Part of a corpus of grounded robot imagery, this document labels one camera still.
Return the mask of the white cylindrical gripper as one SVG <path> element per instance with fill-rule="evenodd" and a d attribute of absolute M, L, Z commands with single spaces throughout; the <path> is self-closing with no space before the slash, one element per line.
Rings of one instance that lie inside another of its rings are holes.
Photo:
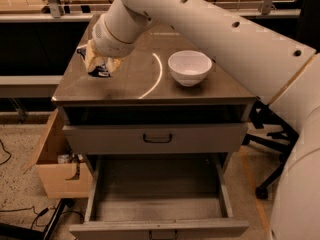
<path fill-rule="evenodd" d="M 134 44 L 119 41 L 112 35 L 104 22 L 104 14 L 99 17 L 93 27 L 92 39 L 87 43 L 84 59 L 88 73 L 93 72 L 97 66 L 104 62 L 102 56 L 111 57 L 107 60 L 107 69 L 110 73 L 116 71 L 120 67 L 121 61 L 114 58 L 128 56 L 135 48 Z"/>

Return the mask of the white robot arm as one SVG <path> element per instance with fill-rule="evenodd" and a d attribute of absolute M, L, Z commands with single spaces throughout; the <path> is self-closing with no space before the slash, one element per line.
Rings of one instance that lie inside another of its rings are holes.
<path fill-rule="evenodd" d="M 155 22 L 181 33 L 299 134 L 285 164 L 268 240 L 320 240 L 320 58 L 304 44 L 204 0 L 114 0 L 85 65 L 128 55 Z"/>

